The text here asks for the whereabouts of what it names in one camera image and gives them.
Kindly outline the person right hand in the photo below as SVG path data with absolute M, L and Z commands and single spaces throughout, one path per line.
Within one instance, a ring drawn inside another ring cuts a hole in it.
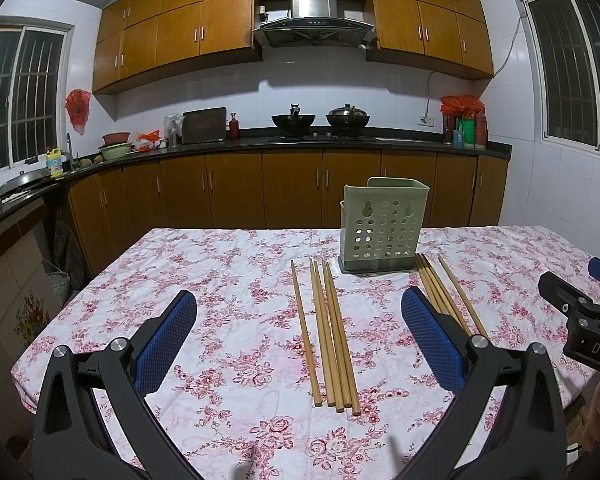
M 600 381 L 592 397 L 580 445 L 586 452 L 592 452 L 598 442 L 600 442 Z

